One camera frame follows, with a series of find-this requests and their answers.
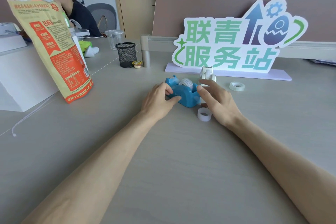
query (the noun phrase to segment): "tape roll on table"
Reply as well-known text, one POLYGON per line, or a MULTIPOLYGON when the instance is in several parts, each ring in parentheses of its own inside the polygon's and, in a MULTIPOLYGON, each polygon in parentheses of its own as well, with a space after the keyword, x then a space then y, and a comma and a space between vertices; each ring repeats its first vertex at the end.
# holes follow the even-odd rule
POLYGON ((208 108, 201 107, 200 109, 198 109, 197 117, 201 121, 209 121, 211 120, 211 116, 212 116, 212 112, 208 108))
POLYGON ((243 91, 245 89, 245 85, 240 82, 231 82, 229 87, 234 91, 243 91))
POLYGON ((190 79, 188 79, 188 78, 184 78, 184 79, 182 79, 182 80, 179 82, 179 85, 187 86, 187 87, 191 88, 191 90, 194 89, 193 82, 192 82, 190 79))

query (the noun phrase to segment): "green swoosh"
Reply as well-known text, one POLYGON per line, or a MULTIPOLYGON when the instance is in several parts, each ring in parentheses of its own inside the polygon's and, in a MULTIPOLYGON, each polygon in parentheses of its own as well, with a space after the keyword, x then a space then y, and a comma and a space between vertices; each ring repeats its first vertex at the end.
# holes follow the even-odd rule
POLYGON ((303 31, 303 29, 305 28, 305 26, 304 26, 304 24, 303 24, 302 21, 299 21, 299 20, 295 19, 295 20, 294 20, 294 23, 296 23, 297 25, 300 26, 300 30, 299 30, 295 35, 293 35, 291 38, 287 39, 287 40, 284 42, 284 44, 286 44, 286 43, 290 42, 291 40, 295 39, 298 35, 301 34, 301 32, 303 31))
POLYGON ((179 49, 179 51, 176 52, 175 57, 174 57, 175 61, 176 61, 177 63, 181 64, 181 65, 183 65, 183 63, 182 63, 181 61, 178 61, 178 60, 177 60, 177 56, 180 54, 180 52, 182 52, 182 51, 184 50, 184 48, 185 48, 185 46, 183 46, 181 49, 179 49))

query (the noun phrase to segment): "desk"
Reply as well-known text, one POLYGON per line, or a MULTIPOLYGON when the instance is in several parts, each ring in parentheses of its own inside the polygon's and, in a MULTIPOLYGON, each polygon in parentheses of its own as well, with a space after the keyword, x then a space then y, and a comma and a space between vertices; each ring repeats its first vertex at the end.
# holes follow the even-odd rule
MULTIPOLYGON (((65 177, 140 110, 171 73, 169 52, 150 68, 119 66, 107 39, 87 59, 94 88, 67 104, 58 92, 0 136, 0 223, 20 223, 65 177)), ((292 82, 218 77, 246 85, 232 92, 241 112, 291 149, 336 175, 336 69, 277 58, 292 82)), ((177 74, 197 82, 197 75, 177 74)), ((0 111, 0 134, 29 113, 0 111)), ((144 138, 102 220, 107 223, 307 223, 254 154, 214 118, 177 104, 144 138)))

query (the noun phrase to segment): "blue tape dispenser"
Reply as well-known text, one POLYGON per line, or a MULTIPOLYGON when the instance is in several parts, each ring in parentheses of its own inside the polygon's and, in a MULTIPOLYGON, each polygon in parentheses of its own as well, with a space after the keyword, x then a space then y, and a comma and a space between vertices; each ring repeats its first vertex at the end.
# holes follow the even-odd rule
POLYGON ((168 84, 173 90, 173 94, 168 95, 169 98, 175 96, 181 96, 180 104, 186 107, 194 107, 200 103, 200 95, 197 93, 197 84, 192 83, 188 78, 181 81, 173 75, 171 78, 166 78, 166 84, 168 84))

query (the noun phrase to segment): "barcode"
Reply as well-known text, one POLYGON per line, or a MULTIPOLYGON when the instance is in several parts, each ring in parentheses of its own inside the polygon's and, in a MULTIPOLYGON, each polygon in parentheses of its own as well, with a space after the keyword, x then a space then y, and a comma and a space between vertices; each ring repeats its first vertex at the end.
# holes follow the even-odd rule
POLYGON ((86 77, 89 77, 89 70, 87 69, 87 67, 84 68, 84 72, 86 74, 86 77))

